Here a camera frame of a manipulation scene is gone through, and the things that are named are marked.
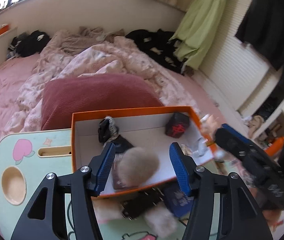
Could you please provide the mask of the grey fur pompom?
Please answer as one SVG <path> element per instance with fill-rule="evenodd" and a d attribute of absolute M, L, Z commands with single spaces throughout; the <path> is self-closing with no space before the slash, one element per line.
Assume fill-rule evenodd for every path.
<path fill-rule="evenodd" d="M 142 147 L 130 148 L 118 162 L 118 177 L 125 187 L 138 187 L 157 172 L 159 165 L 156 153 Z"/>

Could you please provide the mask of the black hanging garment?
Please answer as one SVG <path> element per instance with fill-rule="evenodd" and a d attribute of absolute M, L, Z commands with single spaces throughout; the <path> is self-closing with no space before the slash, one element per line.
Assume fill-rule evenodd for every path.
<path fill-rule="evenodd" d="M 284 0 L 252 0 L 236 33 L 251 44 L 275 70 L 282 69 L 271 97 L 284 98 Z"/>

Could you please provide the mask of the black clothes pile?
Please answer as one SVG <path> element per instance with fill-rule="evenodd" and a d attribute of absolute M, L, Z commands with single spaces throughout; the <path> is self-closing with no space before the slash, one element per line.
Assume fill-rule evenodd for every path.
<path fill-rule="evenodd" d="M 174 32 L 158 29 L 151 32 L 145 29 L 131 31 L 125 37 L 134 41 L 136 46 L 150 58 L 166 69 L 183 74 L 186 60 L 179 60 L 174 52 L 181 44 L 181 40 L 171 39 Z"/>

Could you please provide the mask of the orange cardboard box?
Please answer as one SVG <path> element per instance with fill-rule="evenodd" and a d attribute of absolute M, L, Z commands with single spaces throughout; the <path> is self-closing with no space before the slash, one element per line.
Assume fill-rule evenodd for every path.
<path fill-rule="evenodd" d="M 178 139 L 165 134 L 165 125 L 175 112 L 183 113 L 190 119 L 189 128 Z M 160 161 L 158 171 L 139 187 L 140 190 L 175 180 L 175 172 L 169 158 L 169 147 L 173 142 L 195 149 L 199 138 L 209 138 L 200 132 L 199 118 L 189 106 L 109 109 L 74 113 L 71 124 L 73 170 L 89 164 L 94 156 L 101 153 L 103 145 L 98 140 L 98 127 L 100 121 L 106 116 L 114 119 L 120 134 L 133 146 L 147 148 L 158 154 Z M 211 155 L 214 150 L 216 146 L 210 146 L 208 155 L 199 159 L 192 158 L 197 165 L 202 165 L 209 171 L 217 173 L 218 170 Z"/>

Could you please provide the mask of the blue tin case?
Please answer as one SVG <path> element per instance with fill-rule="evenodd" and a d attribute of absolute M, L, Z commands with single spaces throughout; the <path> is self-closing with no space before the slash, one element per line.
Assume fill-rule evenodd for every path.
<path fill-rule="evenodd" d="M 177 182 L 165 185 L 162 193 L 165 206 L 175 217 L 181 218 L 191 211 L 194 198 L 187 197 Z"/>

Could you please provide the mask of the anime doll figure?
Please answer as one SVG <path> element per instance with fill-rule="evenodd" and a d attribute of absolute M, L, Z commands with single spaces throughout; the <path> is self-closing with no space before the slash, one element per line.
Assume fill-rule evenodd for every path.
<path fill-rule="evenodd" d="M 218 118 L 214 117 L 212 114 L 207 114 L 200 119 L 201 129 L 200 131 L 206 136 L 212 136 L 213 132 L 218 128 Z M 185 155 L 192 156 L 196 159 L 205 157 L 209 154 L 209 147 L 214 145 L 214 141 L 207 139 L 206 137 L 201 137 L 196 142 L 196 148 L 193 149 L 191 146 L 182 145 L 182 151 Z M 214 150 L 212 152 L 212 158 L 215 161 L 223 161 L 224 152 L 222 150 Z"/>

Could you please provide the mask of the dark red pillow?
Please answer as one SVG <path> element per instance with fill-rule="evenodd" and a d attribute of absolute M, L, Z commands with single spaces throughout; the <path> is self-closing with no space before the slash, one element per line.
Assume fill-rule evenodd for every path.
<path fill-rule="evenodd" d="M 73 113 L 162 105 L 153 88 L 131 74 L 57 79 L 44 88 L 41 130 L 71 128 Z"/>

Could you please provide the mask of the black striped clothes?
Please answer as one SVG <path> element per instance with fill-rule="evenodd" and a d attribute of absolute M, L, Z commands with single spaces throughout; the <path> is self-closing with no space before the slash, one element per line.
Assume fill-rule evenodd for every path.
<path fill-rule="evenodd" d="M 13 38 L 8 46 L 6 59 L 12 57 L 29 57 L 40 53 L 51 40 L 50 36 L 43 31 L 26 32 Z"/>

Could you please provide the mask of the green hanging garment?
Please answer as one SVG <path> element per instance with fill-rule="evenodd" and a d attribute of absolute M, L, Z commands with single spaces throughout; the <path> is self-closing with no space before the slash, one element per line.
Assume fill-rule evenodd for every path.
<path fill-rule="evenodd" d="M 193 0 L 180 25 L 171 37 L 180 41 L 174 55 L 198 70 L 209 51 L 227 0 Z"/>

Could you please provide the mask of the red mahjong tile block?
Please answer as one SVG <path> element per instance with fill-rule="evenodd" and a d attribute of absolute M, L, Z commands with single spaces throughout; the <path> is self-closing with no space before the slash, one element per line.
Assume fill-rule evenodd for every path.
<path fill-rule="evenodd" d="M 189 125 L 190 119 L 187 115 L 175 112 L 165 125 L 165 134 L 172 138 L 180 138 Z"/>

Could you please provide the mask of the white fluffy ball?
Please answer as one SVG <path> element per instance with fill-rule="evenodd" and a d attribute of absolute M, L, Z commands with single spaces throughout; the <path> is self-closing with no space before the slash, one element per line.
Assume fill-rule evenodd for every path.
<path fill-rule="evenodd" d="M 148 209 L 143 218 L 151 230 L 160 238 L 166 238 L 177 230 L 177 222 L 173 214 L 165 206 L 159 203 Z"/>

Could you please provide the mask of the black lace cloth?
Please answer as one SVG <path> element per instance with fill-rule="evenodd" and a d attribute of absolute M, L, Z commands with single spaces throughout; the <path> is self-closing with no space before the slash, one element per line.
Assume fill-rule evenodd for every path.
<path fill-rule="evenodd" d="M 111 116 L 106 116 L 99 123 L 98 128 L 99 142 L 105 144 L 112 142 L 115 146 L 116 154 L 123 154 L 134 146 L 119 133 L 119 127 L 115 124 Z"/>

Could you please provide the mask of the pink floral blanket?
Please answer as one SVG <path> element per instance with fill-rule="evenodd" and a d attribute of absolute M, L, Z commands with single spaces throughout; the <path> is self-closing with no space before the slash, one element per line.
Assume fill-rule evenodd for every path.
<path fill-rule="evenodd" d="M 33 132 L 40 129 L 43 90 L 49 81 L 67 77 L 94 76 L 104 73 L 133 74 L 150 85 L 165 106 L 191 106 L 199 113 L 197 102 L 173 75 L 135 43 L 123 36 L 103 41 L 102 31 L 90 38 L 95 44 L 77 55 L 62 48 L 72 35 L 59 30 L 45 46 L 31 76 L 23 83 L 15 104 L 18 110 L 4 128 L 4 134 Z"/>

